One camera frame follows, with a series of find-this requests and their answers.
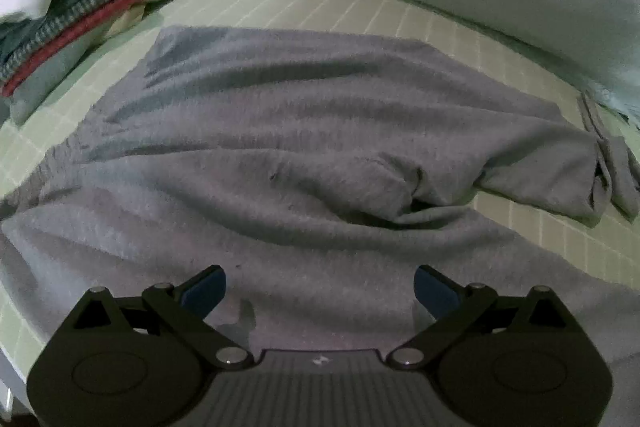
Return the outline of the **grey long-sleeve garment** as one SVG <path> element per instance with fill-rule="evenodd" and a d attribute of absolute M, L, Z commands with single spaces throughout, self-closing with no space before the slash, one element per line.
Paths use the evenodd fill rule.
<path fill-rule="evenodd" d="M 586 223 L 610 200 L 636 213 L 601 148 L 419 41 L 171 26 L 6 196 L 1 280 L 49 337 L 89 287 L 134 295 L 220 265 L 210 323 L 241 345 L 388 351 L 427 322 L 425 263 L 504 295 L 550 286 L 625 363 L 637 291 L 468 205 L 481 188 Z"/>

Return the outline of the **pale green folded garment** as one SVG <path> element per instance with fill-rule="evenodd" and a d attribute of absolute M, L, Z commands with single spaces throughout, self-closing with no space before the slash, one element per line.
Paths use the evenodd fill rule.
<path fill-rule="evenodd" d="M 4 100 L 6 118 L 17 126 L 24 124 L 91 49 L 139 23 L 144 11 L 144 3 L 130 6 L 128 10 L 108 18 L 47 58 Z"/>

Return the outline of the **red folded garment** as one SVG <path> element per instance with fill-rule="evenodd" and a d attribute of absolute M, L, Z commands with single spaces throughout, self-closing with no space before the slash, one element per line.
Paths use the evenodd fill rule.
<path fill-rule="evenodd" d="M 63 48 L 74 42 L 90 30 L 96 29 L 105 23 L 111 17 L 122 14 L 134 5 L 143 0 L 110 0 L 99 6 L 92 13 L 81 17 L 65 28 L 58 36 L 50 42 L 35 49 L 34 52 L 28 54 L 23 62 L 18 64 L 18 69 L 11 75 L 6 77 L 1 83 L 1 95 L 7 98 L 11 96 L 17 87 L 35 70 L 42 65 L 48 58 L 57 54 Z"/>

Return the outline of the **green checked bed sheet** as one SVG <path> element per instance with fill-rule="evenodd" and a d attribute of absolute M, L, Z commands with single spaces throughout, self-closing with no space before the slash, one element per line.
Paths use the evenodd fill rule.
<path fill-rule="evenodd" d="M 149 8 L 121 34 L 87 55 L 21 126 L 1 128 L 1 188 L 23 182 L 49 148 L 63 141 L 104 91 L 132 69 L 167 25 L 295 28 L 418 39 L 509 86 L 555 103 L 580 124 L 578 93 L 565 81 L 489 35 L 405 0 L 171 0 Z M 554 251 L 585 272 L 639 284 L 639 225 L 609 209 L 592 228 L 489 194 L 473 207 Z"/>

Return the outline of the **checked folded garment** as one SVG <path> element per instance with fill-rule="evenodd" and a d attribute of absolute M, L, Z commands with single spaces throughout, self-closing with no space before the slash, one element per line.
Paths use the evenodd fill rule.
<path fill-rule="evenodd" d="M 59 4 L 40 20 L 1 25 L 1 81 L 7 82 L 39 49 L 111 0 L 74 0 Z"/>

